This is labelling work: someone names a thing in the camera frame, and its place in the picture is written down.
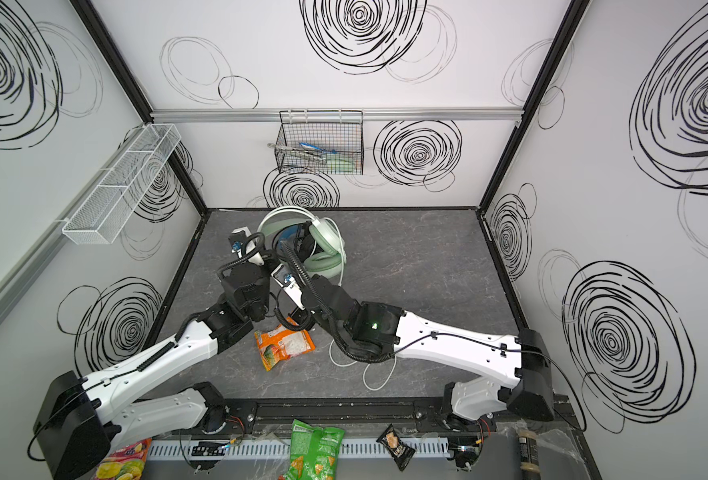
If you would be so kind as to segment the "black gaming headphones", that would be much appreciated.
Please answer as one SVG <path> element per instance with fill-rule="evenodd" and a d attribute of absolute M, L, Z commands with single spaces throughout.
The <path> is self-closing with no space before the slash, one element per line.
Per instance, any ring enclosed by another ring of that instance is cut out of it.
<path fill-rule="evenodd" d="M 311 221 L 305 221 L 282 227 L 272 239 L 272 249 L 279 252 L 282 243 L 290 242 L 301 260 L 310 258 L 318 249 L 311 226 Z"/>

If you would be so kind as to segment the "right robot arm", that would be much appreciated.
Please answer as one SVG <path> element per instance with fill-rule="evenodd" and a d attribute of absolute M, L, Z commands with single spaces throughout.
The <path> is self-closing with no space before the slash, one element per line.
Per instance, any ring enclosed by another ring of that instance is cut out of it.
<path fill-rule="evenodd" d="M 300 290 L 298 325 L 320 326 L 348 358 L 367 364 L 417 359 L 476 374 L 474 380 L 446 385 L 444 416 L 476 421 L 506 410 L 528 420 L 554 420 L 552 360 L 537 331 L 522 328 L 515 335 L 495 336 L 430 321 L 394 305 L 360 302 L 312 274 L 291 242 L 280 243 L 279 258 Z"/>

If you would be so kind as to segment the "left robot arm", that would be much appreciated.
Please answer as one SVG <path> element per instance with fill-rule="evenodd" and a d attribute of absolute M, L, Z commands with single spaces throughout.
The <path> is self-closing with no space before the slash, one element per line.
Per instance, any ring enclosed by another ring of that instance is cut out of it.
<path fill-rule="evenodd" d="M 53 478 L 77 479 L 117 449 L 193 428 L 209 413 L 225 409 L 223 397 L 208 382 L 168 397 L 143 396 L 238 344 L 264 319 L 268 273 L 253 259 L 266 254 L 265 240 L 262 232 L 240 239 L 240 257 L 218 270 L 223 294 L 213 306 L 189 315 L 174 335 L 104 370 L 85 377 L 69 371 L 50 383 L 31 442 L 41 449 L 38 459 Z"/>

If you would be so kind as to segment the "mint green headphones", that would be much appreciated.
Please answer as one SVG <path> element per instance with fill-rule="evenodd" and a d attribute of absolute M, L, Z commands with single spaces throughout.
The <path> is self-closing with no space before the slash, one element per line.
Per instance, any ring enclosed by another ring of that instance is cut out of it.
<path fill-rule="evenodd" d="M 290 242 L 280 251 L 272 249 L 272 239 L 288 225 L 311 221 L 311 233 L 318 243 L 315 254 L 301 260 Z M 345 241 L 338 224 L 329 217 L 319 217 L 299 206 L 282 206 L 261 220 L 257 232 L 265 235 L 265 266 L 272 271 L 288 266 L 303 292 L 304 310 L 295 305 L 290 315 L 276 307 L 279 326 L 291 331 L 310 331 L 319 325 L 331 335 L 336 345 L 352 363 L 378 364 L 395 358 L 394 339 L 402 311 L 397 307 L 360 302 L 342 287 L 346 272 Z"/>

